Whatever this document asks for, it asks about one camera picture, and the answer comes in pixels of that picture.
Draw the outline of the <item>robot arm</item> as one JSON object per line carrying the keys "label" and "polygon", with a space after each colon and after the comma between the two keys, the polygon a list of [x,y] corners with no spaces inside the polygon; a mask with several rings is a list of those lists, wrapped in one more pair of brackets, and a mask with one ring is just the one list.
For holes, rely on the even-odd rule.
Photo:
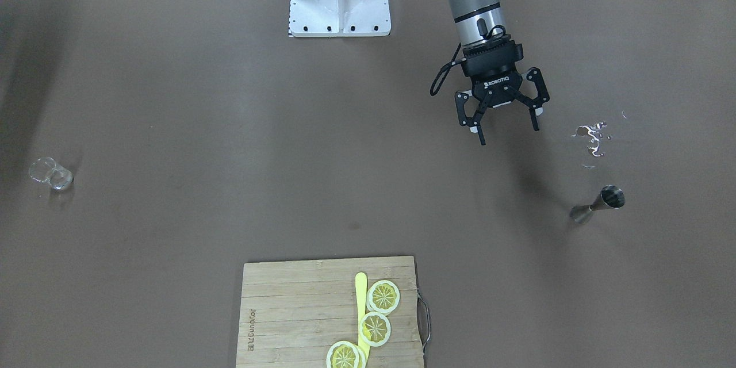
{"label": "robot arm", "polygon": [[541,69],[518,70],[523,46],[508,33],[500,1],[448,0],[459,42],[430,87],[430,95],[435,96],[450,70],[462,69],[471,88],[453,96],[458,124],[476,134],[481,145],[486,145],[481,122],[488,109],[521,103],[528,109],[533,129],[538,131],[537,118],[550,100]]}

